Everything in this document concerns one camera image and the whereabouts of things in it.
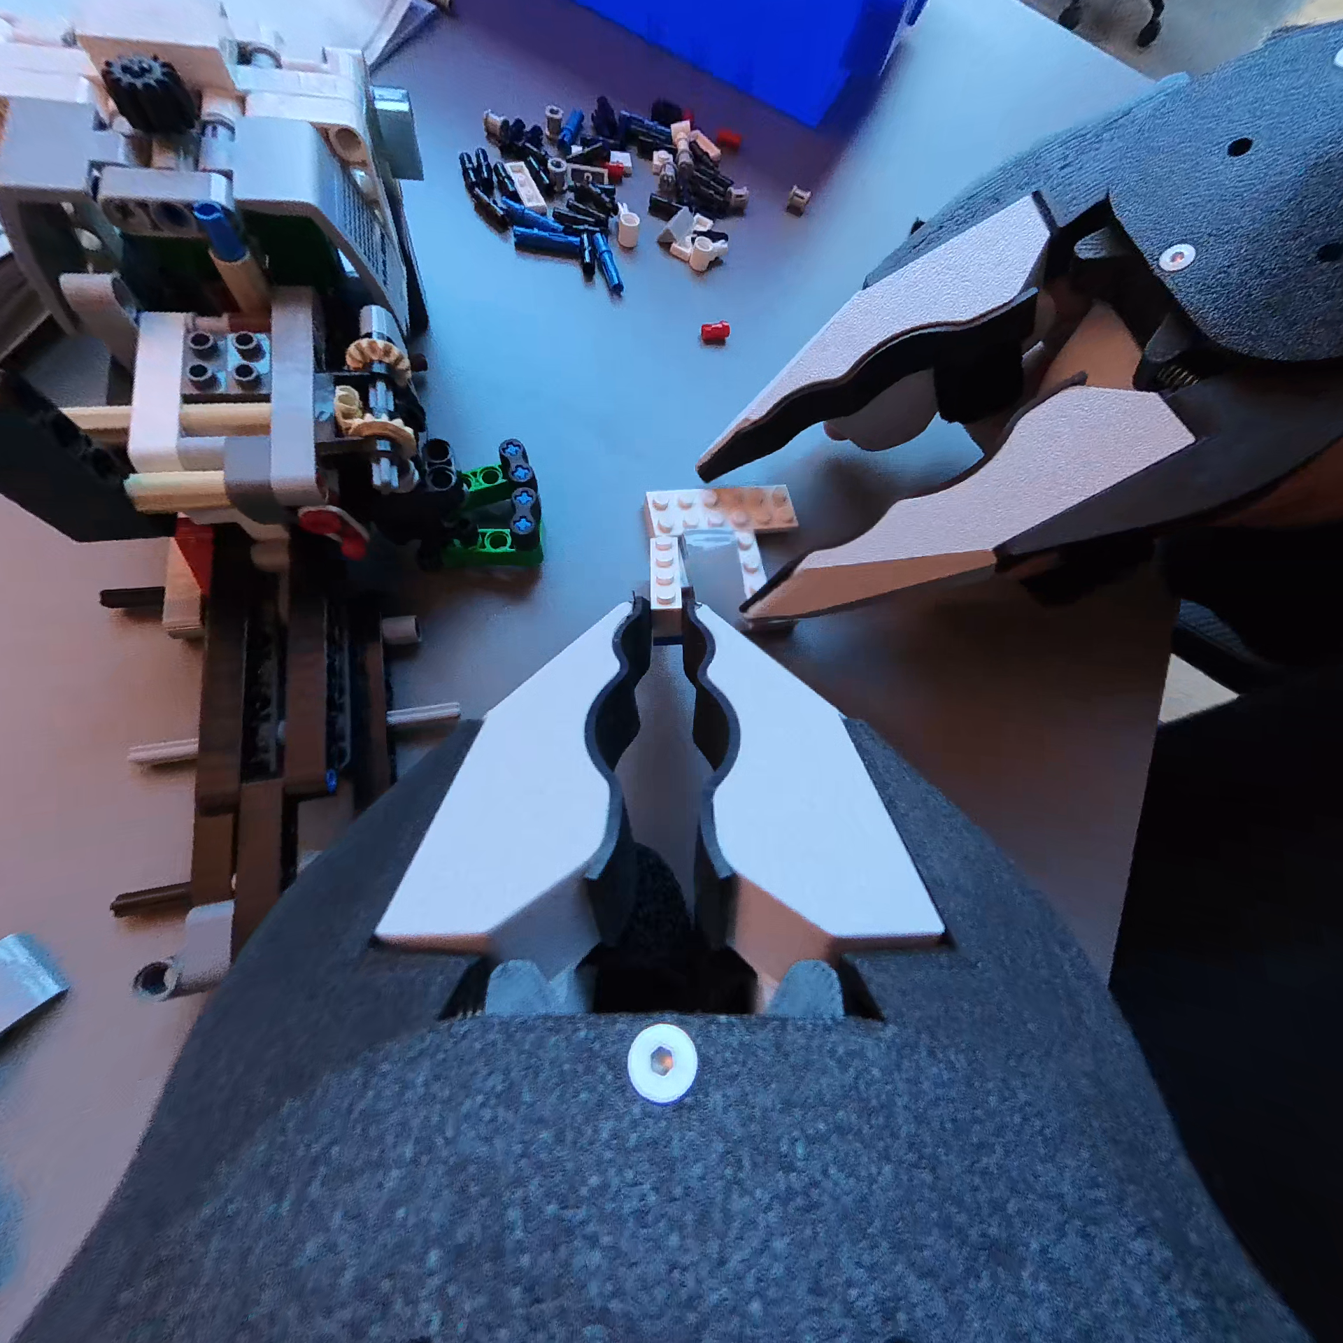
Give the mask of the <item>partly built lego technic vehicle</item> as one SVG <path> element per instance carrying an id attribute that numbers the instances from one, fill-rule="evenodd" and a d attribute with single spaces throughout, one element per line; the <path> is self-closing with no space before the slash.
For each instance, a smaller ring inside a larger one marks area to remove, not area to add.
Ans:
<path id="1" fill-rule="evenodd" d="M 164 539 L 111 591 L 204 647 L 190 874 L 150 998 L 223 977 L 300 865 L 298 809 L 394 775 L 378 598 L 425 524 L 413 113 L 361 43 L 286 51 L 276 3 L 3 3 L 3 253 L 105 352 L 110 403 L 3 372 L 3 496 L 76 544 Z"/>

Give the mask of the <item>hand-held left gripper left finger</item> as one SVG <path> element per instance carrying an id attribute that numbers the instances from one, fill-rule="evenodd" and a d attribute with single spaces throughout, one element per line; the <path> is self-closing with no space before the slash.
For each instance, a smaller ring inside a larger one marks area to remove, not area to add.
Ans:
<path id="1" fill-rule="evenodd" d="M 374 930 L 396 951 L 521 962 L 553 1010 L 591 1010 L 633 913 L 615 766 L 641 727 L 644 599 L 604 614 L 477 726 Z"/>

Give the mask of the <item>white lego plate assembly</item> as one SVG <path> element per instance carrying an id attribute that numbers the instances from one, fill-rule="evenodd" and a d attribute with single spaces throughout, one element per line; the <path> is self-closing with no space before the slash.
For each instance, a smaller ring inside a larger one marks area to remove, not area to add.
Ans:
<path id="1" fill-rule="evenodd" d="M 767 580 L 760 537 L 799 526 L 791 494 L 783 484 L 692 486 L 645 492 L 642 513 L 649 539 L 680 537 L 685 587 L 740 628 L 749 628 L 741 606 Z M 680 628 L 680 612 L 657 619 L 653 628 Z"/>

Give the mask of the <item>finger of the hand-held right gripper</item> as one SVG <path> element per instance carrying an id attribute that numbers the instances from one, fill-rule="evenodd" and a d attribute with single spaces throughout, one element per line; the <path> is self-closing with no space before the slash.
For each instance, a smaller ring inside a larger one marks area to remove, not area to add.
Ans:
<path id="1" fill-rule="evenodd" d="M 698 478 L 712 481 L 863 411 L 975 331 L 1019 344 L 1050 238 L 1045 211 L 1026 195 L 853 293 L 717 435 Z"/>
<path id="2" fill-rule="evenodd" d="M 1138 360 L 1120 317 L 1091 305 L 1047 371 L 1098 374 L 1098 385 L 1051 385 L 976 470 L 938 492 L 896 500 L 855 540 L 800 558 L 743 612 L 804 617 L 986 576 L 1005 544 L 1181 452 L 1194 433 L 1159 393 L 1131 388 Z"/>

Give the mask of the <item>pile of small lego pins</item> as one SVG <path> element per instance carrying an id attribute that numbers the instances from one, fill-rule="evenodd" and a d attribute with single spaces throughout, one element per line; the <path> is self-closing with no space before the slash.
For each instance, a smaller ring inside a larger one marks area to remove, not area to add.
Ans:
<path id="1" fill-rule="evenodd" d="M 458 155 L 473 211 L 521 256 L 577 265 L 588 285 L 625 294 L 621 261 L 650 241 L 695 275 L 720 264 L 751 192 L 728 173 L 741 145 L 657 97 L 647 112 L 604 94 L 588 110 L 551 105 L 529 123 L 487 110 L 484 144 Z"/>

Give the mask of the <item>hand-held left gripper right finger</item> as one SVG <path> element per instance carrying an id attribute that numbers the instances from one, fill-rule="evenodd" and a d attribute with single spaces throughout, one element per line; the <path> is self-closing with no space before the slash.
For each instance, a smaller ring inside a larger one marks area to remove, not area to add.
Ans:
<path id="1" fill-rule="evenodd" d="M 946 926 L 858 753 L 845 716 L 706 603 L 684 604 L 698 801 L 695 926 L 751 975 L 768 1010 L 800 964 L 826 967 L 842 1010 L 845 956 L 924 951 Z"/>

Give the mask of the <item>person's right hand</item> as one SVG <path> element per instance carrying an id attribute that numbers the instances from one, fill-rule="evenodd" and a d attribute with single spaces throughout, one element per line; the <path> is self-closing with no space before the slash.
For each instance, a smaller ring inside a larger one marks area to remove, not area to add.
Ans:
<path id="1" fill-rule="evenodd" d="M 1238 500 L 1218 513 L 1219 529 L 1291 531 L 1341 521 L 1341 440 L 1298 470 L 1275 481 L 1262 496 Z"/>

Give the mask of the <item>green black lego technic assembly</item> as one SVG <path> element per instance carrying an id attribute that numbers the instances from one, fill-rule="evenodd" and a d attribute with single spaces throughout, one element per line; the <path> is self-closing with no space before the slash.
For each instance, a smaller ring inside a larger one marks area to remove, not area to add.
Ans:
<path id="1" fill-rule="evenodd" d="M 543 560 L 543 507 L 525 446 L 506 438 L 497 460 L 460 468 L 445 440 L 421 448 L 425 524 L 415 563 L 444 568 L 537 566 Z"/>

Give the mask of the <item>blue plastic bin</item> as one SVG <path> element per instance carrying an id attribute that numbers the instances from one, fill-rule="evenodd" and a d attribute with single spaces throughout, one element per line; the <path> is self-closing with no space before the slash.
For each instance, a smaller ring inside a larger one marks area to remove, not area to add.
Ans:
<path id="1" fill-rule="evenodd" d="M 585 2 L 802 125 L 874 86 L 924 2 Z"/>

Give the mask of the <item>grey flat panel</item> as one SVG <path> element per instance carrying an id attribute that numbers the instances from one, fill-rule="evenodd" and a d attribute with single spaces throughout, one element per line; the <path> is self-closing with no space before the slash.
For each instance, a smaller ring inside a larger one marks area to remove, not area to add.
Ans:
<path id="1" fill-rule="evenodd" d="M 1 1039 L 67 994 L 70 982 L 31 934 L 1 937 Z"/>

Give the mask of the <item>white instruction booklet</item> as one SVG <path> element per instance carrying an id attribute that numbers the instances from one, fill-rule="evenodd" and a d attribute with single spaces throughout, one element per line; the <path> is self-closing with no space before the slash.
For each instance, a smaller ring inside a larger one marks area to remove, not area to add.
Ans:
<path id="1" fill-rule="evenodd" d="M 388 2 L 374 21 L 372 32 L 362 42 L 362 57 L 369 69 L 390 59 L 410 42 L 431 19 L 453 14 L 453 2 Z"/>

